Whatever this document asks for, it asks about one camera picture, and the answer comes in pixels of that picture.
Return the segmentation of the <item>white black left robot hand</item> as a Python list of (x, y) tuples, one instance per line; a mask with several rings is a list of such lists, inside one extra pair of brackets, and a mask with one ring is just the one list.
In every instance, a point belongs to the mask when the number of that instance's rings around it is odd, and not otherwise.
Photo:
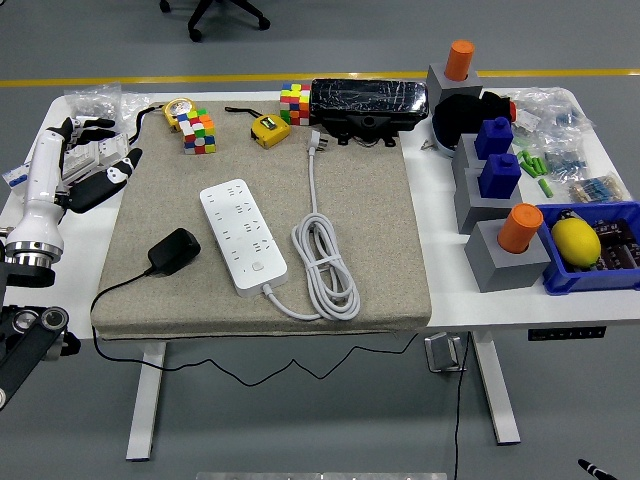
[(61, 126), (49, 127), (39, 135), (27, 177), (23, 217), (7, 237), (10, 256), (26, 252), (60, 255), (64, 242), (58, 224), (64, 212), (85, 213), (124, 189), (142, 157), (139, 148), (72, 187), (62, 180), (64, 153), (75, 133), (80, 130), (88, 137), (89, 129), (109, 132), (113, 126), (113, 121), (96, 117), (67, 118)]

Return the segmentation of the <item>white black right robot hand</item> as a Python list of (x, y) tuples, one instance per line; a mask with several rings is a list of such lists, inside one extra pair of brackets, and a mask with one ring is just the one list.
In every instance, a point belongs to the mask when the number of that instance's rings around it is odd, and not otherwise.
[(585, 459), (580, 458), (577, 460), (577, 463), (583, 470), (585, 470), (589, 475), (597, 480), (616, 480), (616, 477), (614, 475), (602, 470), (595, 464)]

